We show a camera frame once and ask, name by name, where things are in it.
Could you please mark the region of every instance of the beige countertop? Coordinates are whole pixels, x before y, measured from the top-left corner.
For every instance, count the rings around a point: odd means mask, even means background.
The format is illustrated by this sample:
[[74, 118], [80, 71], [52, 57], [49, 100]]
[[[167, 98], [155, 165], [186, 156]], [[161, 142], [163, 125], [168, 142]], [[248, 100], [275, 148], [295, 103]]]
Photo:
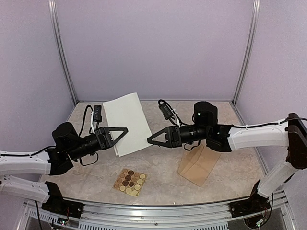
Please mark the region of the beige countertop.
[[[192, 124], [193, 105], [191, 101], [168, 101], [179, 113], [181, 120]], [[69, 121], [77, 133], [82, 124], [86, 105], [102, 104], [78, 103]], [[166, 126], [156, 101], [141, 102], [147, 122], [152, 133]], [[219, 124], [239, 124], [231, 105], [228, 102], [212, 102], [218, 107]], [[104, 111], [103, 126], [107, 126]], [[90, 112], [88, 112], [83, 136], [90, 128]], [[172, 205], [213, 202], [247, 196], [254, 183], [263, 178], [254, 149], [240, 149], [222, 153], [220, 159], [202, 187], [191, 183], [177, 173], [180, 161], [184, 156], [183, 148], [160, 148], [150, 146], [138, 152], [118, 157], [113, 149], [97, 152], [99, 160], [96, 164], [82, 167], [74, 164], [66, 174], [60, 176], [43, 175], [41, 181], [55, 182], [64, 197], [81, 200], [115, 204], [134, 205]], [[96, 156], [86, 156], [83, 163], [95, 161]], [[122, 168], [129, 168], [148, 175], [138, 197], [115, 190], [113, 184]]]

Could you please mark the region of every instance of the purple wall panel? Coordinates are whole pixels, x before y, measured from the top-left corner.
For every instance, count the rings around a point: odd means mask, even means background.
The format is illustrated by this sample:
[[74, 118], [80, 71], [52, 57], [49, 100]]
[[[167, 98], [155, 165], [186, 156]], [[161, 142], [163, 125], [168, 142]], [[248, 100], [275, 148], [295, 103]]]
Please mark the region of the purple wall panel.
[[57, 1], [80, 100], [230, 100], [253, 1]]
[[[60, 66], [48, 1], [0, 0], [0, 149], [34, 151], [73, 104]], [[22, 199], [0, 196], [2, 230], [13, 229]]]
[[[249, 124], [274, 121], [295, 112], [307, 117], [307, 2], [262, 1], [247, 77], [238, 108]], [[261, 148], [271, 169], [286, 148]], [[306, 229], [307, 171], [285, 185], [299, 229]]]

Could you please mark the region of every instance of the white paper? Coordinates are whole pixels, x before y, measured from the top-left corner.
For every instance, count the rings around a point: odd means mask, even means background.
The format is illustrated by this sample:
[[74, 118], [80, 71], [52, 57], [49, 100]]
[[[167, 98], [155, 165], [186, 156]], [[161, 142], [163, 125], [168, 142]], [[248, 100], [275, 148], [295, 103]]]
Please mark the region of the white paper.
[[[138, 94], [131, 93], [103, 103], [109, 127], [126, 127], [128, 133], [114, 146], [116, 155], [124, 156], [151, 144], [147, 138], [152, 135], [144, 115]], [[111, 132], [116, 139], [121, 132]]]

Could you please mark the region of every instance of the vertical metal pole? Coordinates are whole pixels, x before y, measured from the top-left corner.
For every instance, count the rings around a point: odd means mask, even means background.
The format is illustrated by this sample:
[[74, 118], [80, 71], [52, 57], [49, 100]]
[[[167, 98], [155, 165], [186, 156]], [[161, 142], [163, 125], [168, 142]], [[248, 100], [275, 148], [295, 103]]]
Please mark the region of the vertical metal pole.
[[48, 4], [49, 4], [51, 23], [53, 27], [53, 33], [56, 39], [56, 45], [57, 45], [58, 52], [59, 52], [60, 63], [63, 68], [65, 81], [67, 83], [72, 102], [74, 105], [76, 105], [78, 103], [78, 98], [77, 98], [76, 91], [75, 91], [75, 88], [71, 80], [71, 76], [68, 70], [68, 65], [67, 65], [67, 61], [66, 61], [66, 57], [65, 57], [65, 53], [63, 49], [63, 43], [61, 40], [61, 34], [59, 30], [59, 21], [58, 21], [58, 15], [57, 15], [56, 2], [55, 0], [48, 0]]
[[238, 83], [236, 85], [235, 95], [234, 95], [233, 100], [232, 100], [232, 103], [234, 104], [234, 106], [236, 105], [236, 103], [239, 99], [239, 96], [240, 96], [240, 93], [241, 93], [241, 90], [242, 90], [242, 86], [243, 86], [243, 82], [244, 82], [244, 78], [246, 76], [246, 71], [248, 69], [248, 63], [249, 63], [251, 51], [252, 51], [252, 48], [253, 48], [254, 38], [255, 38], [255, 34], [256, 34], [256, 27], [257, 27], [259, 10], [260, 10], [260, 0], [254, 0], [253, 14], [252, 14], [250, 29], [249, 29], [249, 34], [248, 34], [248, 43], [247, 43], [247, 46], [246, 46], [246, 49], [245, 49], [243, 64], [242, 64], [242, 67], [241, 67], [239, 80], [238, 80]]

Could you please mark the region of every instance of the brown envelope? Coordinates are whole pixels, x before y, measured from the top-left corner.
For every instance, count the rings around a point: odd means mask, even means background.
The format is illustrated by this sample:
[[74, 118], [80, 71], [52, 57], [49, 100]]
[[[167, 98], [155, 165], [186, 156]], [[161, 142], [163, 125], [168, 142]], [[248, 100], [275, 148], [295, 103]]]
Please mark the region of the brown envelope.
[[201, 187], [221, 154], [200, 144], [182, 158], [178, 173]]

